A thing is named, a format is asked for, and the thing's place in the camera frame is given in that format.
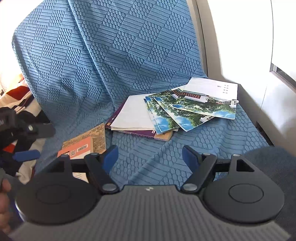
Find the person left hand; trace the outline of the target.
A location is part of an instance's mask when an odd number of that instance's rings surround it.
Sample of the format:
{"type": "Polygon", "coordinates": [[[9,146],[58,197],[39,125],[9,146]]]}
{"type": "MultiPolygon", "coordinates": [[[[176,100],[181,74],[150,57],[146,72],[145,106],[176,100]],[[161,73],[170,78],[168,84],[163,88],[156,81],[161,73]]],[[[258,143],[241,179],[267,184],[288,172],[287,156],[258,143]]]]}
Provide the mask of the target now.
{"type": "Polygon", "coordinates": [[[5,234],[8,234],[11,231],[11,227],[9,225],[10,221],[10,211],[9,205],[10,200],[8,197],[8,193],[11,190],[11,185],[7,179],[4,179],[1,183],[1,193],[0,193],[0,227],[1,231],[5,234]]]}

